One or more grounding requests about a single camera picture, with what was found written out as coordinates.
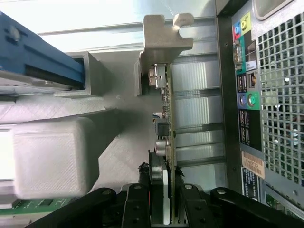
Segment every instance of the screw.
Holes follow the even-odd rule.
[[[102,194],[103,195],[109,195],[111,192],[109,191],[109,190],[107,190],[107,191],[104,191]]]
[[[192,189],[192,185],[186,184],[185,189]]]
[[[223,194],[225,194],[226,192],[225,192],[223,189],[218,189],[218,190],[217,190],[217,193],[223,195]]]

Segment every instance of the green circuit board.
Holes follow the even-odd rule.
[[[67,205],[73,198],[22,200],[12,209],[0,209],[1,215],[52,212]]]
[[[266,203],[270,207],[272,207],[272,208],[274,208],[274,209],[276,209],[276,210],[278,210],[278,211],[280,211],[280,212],[282,212],[284,214],[287,214],[287,215],[289,215],[289,216],[291,216],[293,218],[299,219],[299,217],[297,217],[294,213],[292,213],[290,210],[288,210],[287,208],[285,208],[279,201],[277,201],[275,198],[273,198],[269,194],[266,194]]]

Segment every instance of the electronic component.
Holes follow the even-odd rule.
[[[77,200],[77,199],[79,199],[79,197],[74,197],[74,198],[72,198],[70,201],[69,201],[69,203],[73,203],[75,200]]]
[[[167,119],[156,118],[154,124],[155,124],[155,132],[157,136],[159,137],[169,136],[169,124],[167,122]]]
[[[54,199],[44,199],[39,206],[49,206],[54,201]]]
[[[20,200],[15,194],[1,194],[0,195],[0,209],[10,209],[16,206]]]

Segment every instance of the ventilation grille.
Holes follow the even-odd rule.
[[[304,186],[304,14],[258,38],[266,168]]]

